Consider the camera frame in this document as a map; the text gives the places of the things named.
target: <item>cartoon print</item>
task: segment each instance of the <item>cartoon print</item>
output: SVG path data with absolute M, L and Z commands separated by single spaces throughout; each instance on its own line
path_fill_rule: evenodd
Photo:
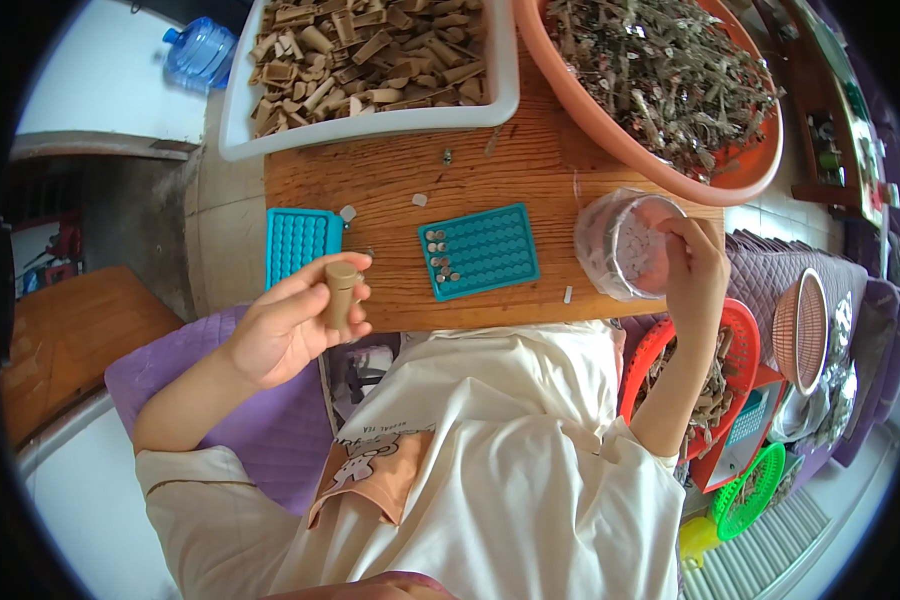
M 434 438 L 434 426 L 406 428 L 406 422 L 380 427 L 364 427 L 373 438 L 338 438 L 320 476 L 320 493 L 309 510 L 308 528 L 316 527 L 321 510 L 329 499 L 354 494 L 380 508 L 380 521 L 398 525 L 403 519 L 411 488 L 421 462 Z
M 334 473 L 333 480 L 335 483 L 329 489 L 324 491 L 324 494 L 336 492 L 337 490 L 342 488 L 350 478 L 352 478 L 355 482 L 361 481 L 362 479 L 367 479 L 373 474 L 373 467 L 371 467 L 371 461 L 373 460 L 373 458 L 377 456 L 389 456 L 391 454 L 394 454 L 396 450 L 397 445 L 395 443 L 388 443 L 382 447 L 372 447 L 370 449 L 365 449 L 363 450 L 362 454 L 348 459 L 346 462 L 341 464 L 340 468 L 336 471 L 336 473 Z

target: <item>tan plastic cap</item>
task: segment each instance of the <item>tan plastic cap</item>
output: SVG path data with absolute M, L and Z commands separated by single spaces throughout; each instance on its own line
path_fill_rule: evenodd
M 327 287 L 330 288 L 330 302 L 323 311 L 323 319 L 332 330 L 345 330 L 348 314 L 353 303 L 353 286 L 360 271 L 346 261 L 332 262 L 324 268 Z
M 330 290 L 346 290 L 357 282 L 360 271 L 353 264 L 340 260 L 326 266 L 324 273 Z

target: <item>small white chip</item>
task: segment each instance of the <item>small white chip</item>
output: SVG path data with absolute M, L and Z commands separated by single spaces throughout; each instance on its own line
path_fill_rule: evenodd
M 343 218 L 344 223 L 349 223 L 357 216 L 357 209 L 348 204 L 339 210 L 339 216 Z

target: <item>tiled floor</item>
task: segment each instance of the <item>tiled floor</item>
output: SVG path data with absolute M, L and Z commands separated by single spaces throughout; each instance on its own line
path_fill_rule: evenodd
M 199 176 L 184 200 L 190 285 L 197 317 L 264 291 L 267 235 L 262 156 L 227 162 L 218 151 L 224 94 L 207 102 Z
M 786 100 L 784 123 L 792 125 L 796 115 L 788 112 Z M 199 176 L 184 200 L 190 285 L 197 317 L 250 302 L 264 289 L 267 219 L 263 157 L 223 160 L 217 148 L 223 109 L 224 94 L 211 95 Z M 746 229 L 764 237 L 801 240 L 839 254 L 844 243 L 840 222 L 828 215 L 825 206 L 797 201 L 790 194 L 790 186 L 801 175 L 800 137 L 787 126 L 784 140 L 784 156 L 775 180 L 758 198 L 726 210 L 726 230 Z

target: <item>yellow plastic object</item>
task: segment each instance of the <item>yellow plastic object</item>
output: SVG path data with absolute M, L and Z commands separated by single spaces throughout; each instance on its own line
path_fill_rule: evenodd
M 704 566 L 704 553 L 723 543 L 717 536 L 717 524 L 705 516 L 694 517 L 680 526 L 678 539 L 680 559 L 690 558 L 698 568 Z

